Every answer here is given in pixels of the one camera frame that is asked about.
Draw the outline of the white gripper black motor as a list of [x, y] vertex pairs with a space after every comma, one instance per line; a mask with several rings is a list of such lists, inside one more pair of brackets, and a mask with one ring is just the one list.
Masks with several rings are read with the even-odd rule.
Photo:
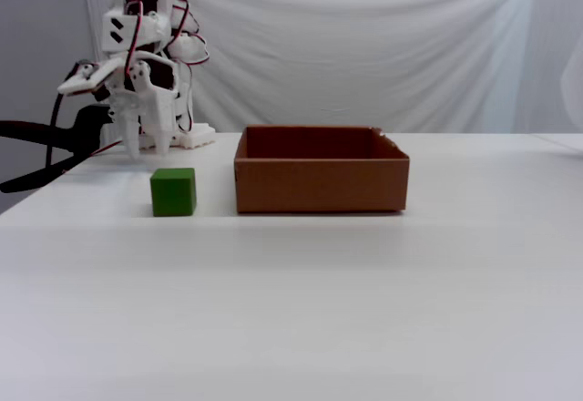
[[168, 152], [175, 132], [174, 102], [178, 97], [176, 68], [168, 59], [138, 54], [126, 67], [126, 54], [111, 60], [121, 62], [107, 80], [115, 123], [128, 155], [139, 155], [139, 101], [144, 100], [143, 125], [153, 138], [157, 152]]

